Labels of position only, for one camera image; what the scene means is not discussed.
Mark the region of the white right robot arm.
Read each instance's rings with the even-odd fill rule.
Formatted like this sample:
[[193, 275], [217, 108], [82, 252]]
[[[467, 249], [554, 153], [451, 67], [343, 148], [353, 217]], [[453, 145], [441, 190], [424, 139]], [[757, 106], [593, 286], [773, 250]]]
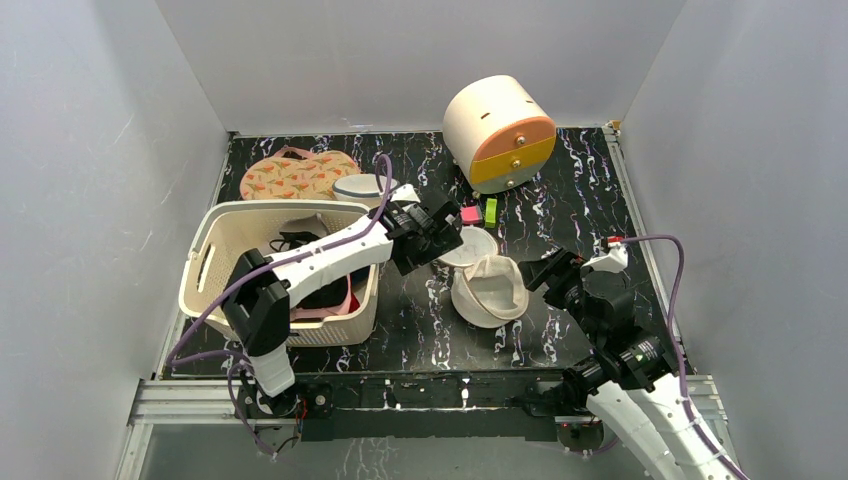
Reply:
[[524, 287], [544, 287], [545, 303], [577, 320], [592, 345], [559, 383], [529, 390], [525, 410], [595, 416], [654, 479], [744, 478], [694, 404], [678, 350], [637, 324], [628, 261], [612, 237], [590, 259], [560, 249], [519, 263]]

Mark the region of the beige-trimmed white mesh laundry bag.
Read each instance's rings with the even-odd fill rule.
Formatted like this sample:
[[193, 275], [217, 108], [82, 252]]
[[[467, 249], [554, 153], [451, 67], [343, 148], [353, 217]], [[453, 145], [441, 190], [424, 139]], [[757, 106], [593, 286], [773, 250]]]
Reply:
[[523, 316], [529, 306], [518, 264], [499, 254], [494, 237], [486, 230], [464, 226], [462, 244], [437, 261], [453, 269], [450, 298], [469, 324], [497, 329]]

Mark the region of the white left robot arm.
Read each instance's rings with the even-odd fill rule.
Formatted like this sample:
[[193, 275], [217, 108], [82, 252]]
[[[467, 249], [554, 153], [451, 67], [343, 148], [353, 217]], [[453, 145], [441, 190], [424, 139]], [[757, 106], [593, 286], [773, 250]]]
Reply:
[[351, 226], [292, 250], [244, 252], [218, 300], [245, 349], [260, 403], [275, 416], [294, 411], [299, 391], [286, 351], [291, 312], [307, 296], [355, 271], [391, 262], [405, 276], [458, 248], [458, 203], [394, 197]]

